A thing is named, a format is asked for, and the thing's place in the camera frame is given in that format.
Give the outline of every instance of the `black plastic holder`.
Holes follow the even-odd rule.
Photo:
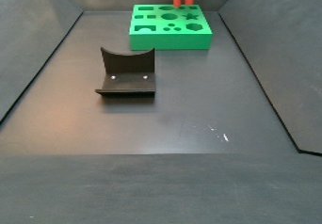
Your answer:
[[[137,54],[122,55],[101,48],[106,78],[97,93],[114,95],[155,95],[155,49]]]

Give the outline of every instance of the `star-shaped hole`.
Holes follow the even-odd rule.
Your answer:
[[[190,19],[198,20],[198,15],[194,15],[193,13],[187,13],[187,15],[183,15],[183,17],[186,18],[186,20],[190,20]]]

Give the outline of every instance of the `green shape sorter block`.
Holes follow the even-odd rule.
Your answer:
[[[198,5],[135,5],[131,50],[209,49],[213,32]]]

